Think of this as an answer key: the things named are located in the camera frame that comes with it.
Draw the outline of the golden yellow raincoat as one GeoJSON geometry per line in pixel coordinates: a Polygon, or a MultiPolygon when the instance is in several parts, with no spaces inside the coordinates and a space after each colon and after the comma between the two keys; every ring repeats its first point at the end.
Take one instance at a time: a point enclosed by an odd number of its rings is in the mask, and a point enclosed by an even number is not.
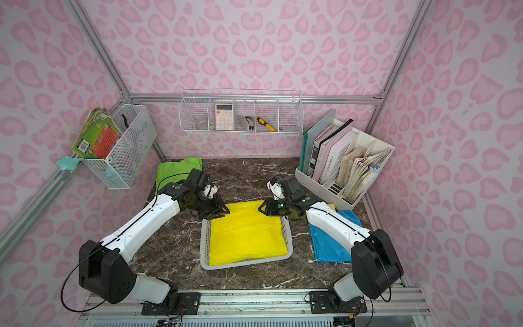
{"type": "Polygon", "coordinates": [[[262,203],[260,200],[228,204],[230,214],[209,221],[211,266],[287,254],[280,217],[260,213],[258,207],[262,203]]]}

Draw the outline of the white plastic basket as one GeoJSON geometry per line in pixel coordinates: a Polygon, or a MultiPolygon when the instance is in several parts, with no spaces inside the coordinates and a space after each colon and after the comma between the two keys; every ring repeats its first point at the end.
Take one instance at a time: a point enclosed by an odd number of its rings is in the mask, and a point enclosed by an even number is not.
{"type": "Polygon", "coordinates": [[[285,217],[280,218],[281,221],[281,233],[283,235],[283,239],[285,240],[285,245],[287,247],[287,254],[284,256],[277,256],[272,258],[264,258],[264,259],[249,259],[249,260],[241,260],[239,262],[231,263],[231,264],[224,264],[224,265],[218,265],[218,266],[211,266],[210,265],[210,242],[211,242],[211,223],[207,220],[204,220],[202,222],[202,229],[201,229],[201,237],[200,237],[200,265],[204,270],[207,271],[214,271],[219,269],[226,269],[226,268],[236,268],[236,267],[245,267],[255,264],[265,264],[269,262],[276,262],[281,260],[286,260],[292,256],[294,253],[293,244],[292,244],[292,236],[291,236],[291,229],[289,221],[285,217]]]}

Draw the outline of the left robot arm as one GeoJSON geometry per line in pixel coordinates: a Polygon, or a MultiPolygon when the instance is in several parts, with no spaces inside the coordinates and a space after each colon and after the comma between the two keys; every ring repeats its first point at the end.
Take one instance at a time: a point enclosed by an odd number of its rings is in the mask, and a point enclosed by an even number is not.
{"type": "Polygon", "coordinates": [[[179,213],[195,211],[200,219],[212,220],[230,212],[209,174],[194,168],[179,177],[176,182],[165,180],[152,202],[124,226],[98,242],[87,241],[81,246],[78,282],[82,288],[110,304],[132,299],[176,309],[179,300],[174,284],[139,275],[129,263],[145,242],[179,213]]]}

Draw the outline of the blue raincoat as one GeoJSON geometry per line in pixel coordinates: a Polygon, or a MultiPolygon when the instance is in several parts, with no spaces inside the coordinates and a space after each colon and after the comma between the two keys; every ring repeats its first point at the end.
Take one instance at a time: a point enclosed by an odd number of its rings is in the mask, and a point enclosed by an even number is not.
{"type": "Polygon", "coordinates": [[[348,232],[353,232],[347,225],[351,223],[353,226],[362,227],[358,216],[352,211],[339,211],[336,212],[336,217],[333,217],[314,208],[308,210],[306,216],[308,222],[310,220],[313,221],[309,223],[309,227],[313,241],[315,260],[328,263],[351,263],[350,250],[347,250],[343,244],[340,244],[328,232],[332,232],[338,227],[345,227],[348,232]]]}

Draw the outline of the green raincoat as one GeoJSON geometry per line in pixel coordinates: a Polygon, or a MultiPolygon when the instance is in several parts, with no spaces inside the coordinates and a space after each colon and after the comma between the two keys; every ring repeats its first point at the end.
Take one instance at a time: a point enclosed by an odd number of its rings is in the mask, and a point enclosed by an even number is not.
{"type": "Polygon", "coordinates": [[[161,163],[157,168],[156,190],[186,179],[193,169],[202,170],[202,158],[187,157],[179,162],[161,163]]]}

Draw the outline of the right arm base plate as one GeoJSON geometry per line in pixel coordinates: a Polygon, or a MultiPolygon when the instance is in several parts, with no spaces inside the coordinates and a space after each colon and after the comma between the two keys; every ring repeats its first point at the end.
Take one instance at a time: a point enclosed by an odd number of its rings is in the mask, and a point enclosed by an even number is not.
{"type": "Polygon", "coordinates": [[[363,296],[353,298],[350,301],[344,301],[329,290],[316,290],[310,291],[304,297],[304,300],[310,305],[311,313],[313,314],[337,313],[357,316],[368,312],[363,296]]]}

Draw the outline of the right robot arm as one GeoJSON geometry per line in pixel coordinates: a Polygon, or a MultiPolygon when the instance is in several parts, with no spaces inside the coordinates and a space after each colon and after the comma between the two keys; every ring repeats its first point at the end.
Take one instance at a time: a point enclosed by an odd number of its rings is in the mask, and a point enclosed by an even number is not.
{"type": "Polygon", "coordinates": [[[267,188],[271,197],[263,201],[259,212],[268,217],[305,217],[350,252],[351,272],[332,286],[339,300],[347,302],[359,296],[376,300],[391,293],[404,268],[388,233],[350,222],[322,199],[306,194],[296,177],[274,177],[267,188]]]}

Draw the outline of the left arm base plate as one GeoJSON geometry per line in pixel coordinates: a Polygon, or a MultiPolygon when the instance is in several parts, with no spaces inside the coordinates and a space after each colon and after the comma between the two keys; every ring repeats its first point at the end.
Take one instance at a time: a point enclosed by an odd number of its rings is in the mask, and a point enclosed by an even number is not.
{"type": "Polygon", "coordinates": [[[202,294],[200,292],[174,292],[159,303],[146,301],[142,307],[143,316],[194,316],[197,315],[202,294]]]}

